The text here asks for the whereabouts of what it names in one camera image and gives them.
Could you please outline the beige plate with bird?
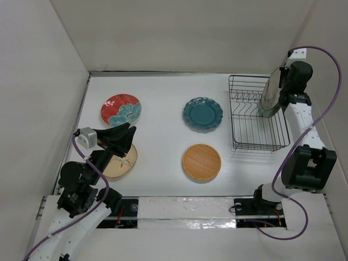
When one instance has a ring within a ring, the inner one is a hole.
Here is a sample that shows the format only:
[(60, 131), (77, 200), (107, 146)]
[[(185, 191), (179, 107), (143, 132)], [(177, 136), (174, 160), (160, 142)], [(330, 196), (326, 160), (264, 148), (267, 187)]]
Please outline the beige plate with bird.
[(138, 152), (132, 144), (128, 153), (123, 157), (113, 156), (103, 174), (107, 178), (119, 178), (129, 172), (138, 159)]

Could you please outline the cream plate with tree branches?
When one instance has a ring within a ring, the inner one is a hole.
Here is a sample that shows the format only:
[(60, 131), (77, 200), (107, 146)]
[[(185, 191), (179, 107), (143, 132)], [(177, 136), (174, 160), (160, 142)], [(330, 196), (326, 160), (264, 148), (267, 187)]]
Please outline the cream plate with tree branches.
[(280, 76), (281, 69), (278, 67), (272, 72), (264, 87), (260, 103), (265, 111), (273, 109), (278, 104), (279, 93), (281, 90), (279, 88)]

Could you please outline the red plate with blue flower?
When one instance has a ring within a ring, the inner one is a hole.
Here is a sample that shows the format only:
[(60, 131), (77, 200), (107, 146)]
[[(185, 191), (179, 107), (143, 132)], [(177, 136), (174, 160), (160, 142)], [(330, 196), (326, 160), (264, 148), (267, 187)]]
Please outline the red plate with blue flower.
[(101, 107), (101, 119), (111, 127), (124, 123), (134, 124), (140, 117), (142, 105), (130, 94), (117, 94), (108, 98)]

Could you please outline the orange woven plate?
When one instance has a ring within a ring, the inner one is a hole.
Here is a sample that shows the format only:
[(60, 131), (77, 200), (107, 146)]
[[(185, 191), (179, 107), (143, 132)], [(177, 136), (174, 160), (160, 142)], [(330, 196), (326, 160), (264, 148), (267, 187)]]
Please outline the orange woven plate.
[(222, 160), (216, 149), (206, 144), (194, 144), (182, 157), (185, 173), (197, 181), (210, 181), (220, 172)]

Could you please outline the teal scalloped plate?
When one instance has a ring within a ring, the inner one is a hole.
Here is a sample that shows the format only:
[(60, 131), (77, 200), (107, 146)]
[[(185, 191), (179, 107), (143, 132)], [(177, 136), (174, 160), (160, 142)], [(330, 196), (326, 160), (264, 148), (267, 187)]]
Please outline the teal scalloped plate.
[(190, 127), (200, 131), (211, 131), (222, 122), (223, 110), (215, 100), (197, 97), (186, 103), (183, 117)]

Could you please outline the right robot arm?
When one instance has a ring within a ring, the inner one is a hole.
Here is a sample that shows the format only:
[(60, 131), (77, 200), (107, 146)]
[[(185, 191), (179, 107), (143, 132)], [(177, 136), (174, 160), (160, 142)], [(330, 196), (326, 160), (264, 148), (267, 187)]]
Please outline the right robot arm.
[(297, 190), (322, 189), (337, 160), (316, 131), (312, 102), (305, 92), (313, 68), (293, 61), (270, 77), (230, 76), (229, 101), (232, 143), (235, 149), (276, 151), (294, 145), (273, 181), (260, 185), (252, 198), (237, 198), (232, 211), (240, 216), (263, 215)]

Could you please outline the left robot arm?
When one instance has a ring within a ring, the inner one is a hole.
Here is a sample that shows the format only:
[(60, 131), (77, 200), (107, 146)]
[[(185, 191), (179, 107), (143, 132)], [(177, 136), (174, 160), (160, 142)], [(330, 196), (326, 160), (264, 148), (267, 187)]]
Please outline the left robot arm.
[(131, 149), (136, 127), (130, 123), (109, 129), (80, 128), (72, 144), (82, 162), (69, 161), (60, 169), (63, 192), (47, 235), (24, 260), (75, 260), (81, 246), (109, 215), (120, 212), (122, 195), (109, 186), (103, 172), (112, 157)]

